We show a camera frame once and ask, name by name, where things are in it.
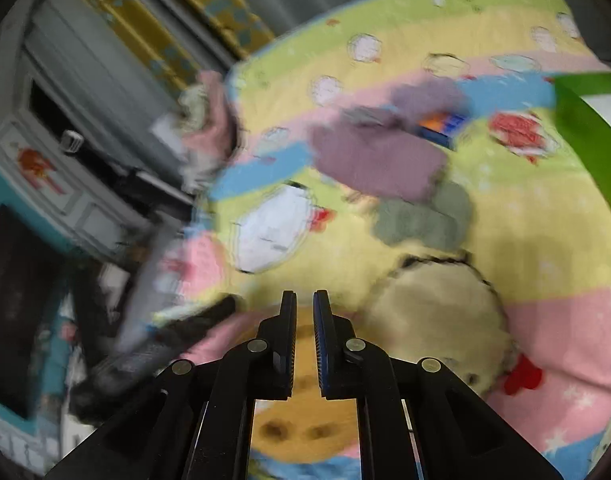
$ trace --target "silver bolt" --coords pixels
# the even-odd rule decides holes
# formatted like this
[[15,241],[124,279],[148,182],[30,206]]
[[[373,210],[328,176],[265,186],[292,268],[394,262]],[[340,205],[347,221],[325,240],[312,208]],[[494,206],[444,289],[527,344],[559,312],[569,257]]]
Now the silver bolt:
[[185,375],[192,370],[192,363],[188,360],[177,361],[172,364],[172,371],[177,375]]
[[441,370],[441,363],[436,359],[424,359],[423,363],[421,363],[421,367],[427,372],[434,373]]
[[353,337],[346,341],[346,348],[353,352],[361,352],[365,348],[365,341],[358,337]]
[[268,348],[268,344],[263,339],[253,339],[248,343],[250,352],[263,352]]

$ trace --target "yellow curtain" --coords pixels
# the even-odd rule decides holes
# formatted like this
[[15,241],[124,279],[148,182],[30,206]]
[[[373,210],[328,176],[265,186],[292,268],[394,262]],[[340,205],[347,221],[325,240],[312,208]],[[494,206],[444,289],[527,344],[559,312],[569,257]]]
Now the yellow curtain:
[[262,20],[244,0],[186,0],[218,30],[224,41],[245,58],[274,39]]
[[177,98],[200,69],[170,32],[139,0],[85,0],[117,37]]

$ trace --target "gray-green cloth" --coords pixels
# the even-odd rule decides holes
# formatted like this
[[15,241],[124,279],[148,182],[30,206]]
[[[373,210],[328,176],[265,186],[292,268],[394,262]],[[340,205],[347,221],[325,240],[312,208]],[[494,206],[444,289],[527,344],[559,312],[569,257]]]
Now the gray-green cloth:
[[463,187],[442,182],[429,202],[381,199],[372,233],[389,246],[416,238],[434,249],[456,251],[467,235],[472,209]]

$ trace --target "black screen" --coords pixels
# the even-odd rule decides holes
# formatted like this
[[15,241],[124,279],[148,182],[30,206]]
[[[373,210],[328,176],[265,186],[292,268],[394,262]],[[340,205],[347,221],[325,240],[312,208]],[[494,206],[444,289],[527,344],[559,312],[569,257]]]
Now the black screen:
[[35,338],[64,257],[0,206],[0,403],[28,418]]

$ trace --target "bed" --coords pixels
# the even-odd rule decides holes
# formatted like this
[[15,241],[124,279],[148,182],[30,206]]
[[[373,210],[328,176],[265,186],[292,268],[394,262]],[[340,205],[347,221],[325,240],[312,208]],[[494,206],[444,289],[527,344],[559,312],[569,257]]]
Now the bed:
[[[186,294],[240,294],[251,310],[326,288],[345,310],[418,242],[371,234],[369,198],[313,167],[308,131],[340,110],[386,104],[396,85],[455,80],[471,121],[447,176],[475,219],[463,248],[500,294],[513,336],[545,371],[536,390],[490,405],[566,480],[584,478],[611,417],[611,211],[553,123],[553,77],[609,70],[585,45],[564,0],[360,0],[284,36],[228,78],[242,140],[188,231],[196,273]],[[499,112],[538,118],[547,152],[490,135]],[[253,454],[256,478],[358,478],[356,450],[325,463]]]

